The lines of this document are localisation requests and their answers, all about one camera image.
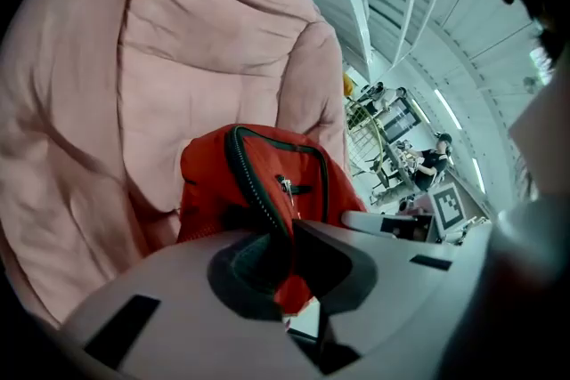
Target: light fixture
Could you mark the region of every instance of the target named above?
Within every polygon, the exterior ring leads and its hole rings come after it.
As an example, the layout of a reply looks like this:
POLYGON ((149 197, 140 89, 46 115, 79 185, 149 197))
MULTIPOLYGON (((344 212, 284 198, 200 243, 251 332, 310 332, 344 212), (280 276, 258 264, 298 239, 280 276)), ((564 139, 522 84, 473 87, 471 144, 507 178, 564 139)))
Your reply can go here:
POLYGON ((455 126, 459 129, 459 130, 463 130, 461 128, 461 124, 460 121, 457 120, 457 118, 455 117, 455 114, 453 113, 452 109, 450 108, 449 104, 447 103, 447 100, 442 96, 442 93, 439 92, 438 89, 435 89, 434 92, 437 95, 437 98, 439 99, 439 101, 444 105, 445 109, 447 109, 447 112, 449 113, 450 117, 452 118, 453 123, 455 124, 455 126))
POLYGON ((418 111, 419 116, 426 121, 428 124, 431 124, 431 122, 429 122, 428 116, 426 116, 426 113, 424 112, 424 110, 422 108, 419 107, 419 104, 411 99, 411 104, 413 105, 413 107, 416 109, 416 111, 418 111))
POLYGON ((479 188, 483 193, 485 193, 485 185, 483 184, 483 176, 481 175, 481 170, 479 169, 479 164, 477 159, 473 159, 473 166, 475 167, 475 172, 477 173, 477 179, 479 180, 479 188))
POLYGON ((547 85, 552 79, 552 60, 541 47, 531 51, 531 60, 538 70, 538 78, 542 85, 547 85))

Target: ceiling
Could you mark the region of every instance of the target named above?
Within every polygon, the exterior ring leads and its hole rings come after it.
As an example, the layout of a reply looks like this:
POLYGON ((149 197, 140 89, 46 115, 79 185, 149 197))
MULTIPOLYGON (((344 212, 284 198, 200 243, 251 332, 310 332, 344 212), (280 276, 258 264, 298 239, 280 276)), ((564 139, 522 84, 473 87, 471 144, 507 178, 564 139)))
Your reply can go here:
MULTIPOLYGON (((390 61, 395 58, 406 1, 369 0, 371 43, 390 61)), ((517 195, 518 153, 508 128, 532 98, 523 79, 537 76, 529 56, 536 47, 535 35, 518 1, 508 6, 501 0, 414 0, 403 48, 408 53, 390 70, 407 85, 431 127, 452 135, 457 174, 495 211, 512 206, 517 195), (485 194, 473 158, 481 169, 485 194)))

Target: red bag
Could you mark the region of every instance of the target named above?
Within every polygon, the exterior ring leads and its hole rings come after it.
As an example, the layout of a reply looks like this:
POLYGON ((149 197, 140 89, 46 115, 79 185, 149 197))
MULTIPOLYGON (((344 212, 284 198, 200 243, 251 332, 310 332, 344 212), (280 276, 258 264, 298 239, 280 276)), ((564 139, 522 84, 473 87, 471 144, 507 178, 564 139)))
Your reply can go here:
MULTIPOLYGON (((366 211, 343 170, 306 136, 262 125, 227 125, 193 140, 181 159, 185 181, 178 242, 223 230, 280 233, 293 219, 342 227, 345 211, 366 211)), ((285 313, 311 298, 289 275, 274 299, 285 313)))

